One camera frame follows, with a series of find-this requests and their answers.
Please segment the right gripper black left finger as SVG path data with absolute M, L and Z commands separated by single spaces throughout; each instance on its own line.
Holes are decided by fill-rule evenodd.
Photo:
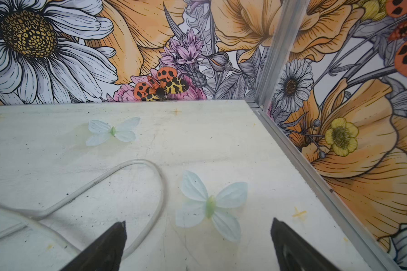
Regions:
M 62 271 L 118 271 L 126 240 L 125 221 L 116 222 Z

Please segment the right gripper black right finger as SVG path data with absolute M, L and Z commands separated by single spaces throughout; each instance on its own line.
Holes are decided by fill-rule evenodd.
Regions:
M 281 271 L 339 271 L 286 223 L 273 218 L 271 238 Z

